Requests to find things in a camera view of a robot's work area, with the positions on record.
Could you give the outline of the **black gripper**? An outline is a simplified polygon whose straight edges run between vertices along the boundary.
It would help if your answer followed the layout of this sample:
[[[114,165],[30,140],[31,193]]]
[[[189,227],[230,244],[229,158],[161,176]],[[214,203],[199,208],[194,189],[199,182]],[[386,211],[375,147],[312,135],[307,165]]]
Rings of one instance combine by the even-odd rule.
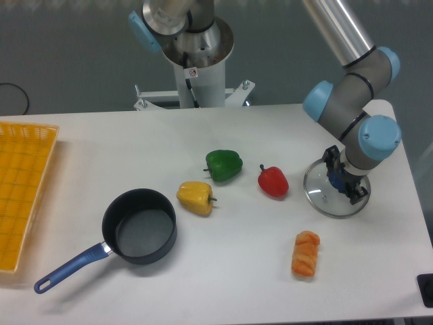
[[[327,174],[333,173],[333,187],[340,193],[346,194],[351,204],[357,204],[368,195],[368,190],[361,185],[364,175],[353,175],[340,162],[340,150],[337,145],[333,145],[325,150],[322,156],[325,163]]]

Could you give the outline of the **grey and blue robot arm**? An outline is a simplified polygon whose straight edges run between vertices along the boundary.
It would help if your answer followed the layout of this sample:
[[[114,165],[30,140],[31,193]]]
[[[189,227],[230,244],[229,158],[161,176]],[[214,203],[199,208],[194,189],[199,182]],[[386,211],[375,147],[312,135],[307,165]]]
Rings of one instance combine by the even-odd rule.
[[[398,75],[398,56],[377,47],[345,1],[305,1],[304,7],[344,69],[338,84],[318,83],[305,97],[304,111],[344,149],[323,155],[327,178],[352,204],[369,196],[367,174],[401,141],[397,123],[370,116],[365,106]],[[173,65],[182,108],[239,106],[246,86],[225,93],[225,61],[233,33],[214,14],[213,1],[144,1],[129,14],[129,26],[144,47],[162,52]]]

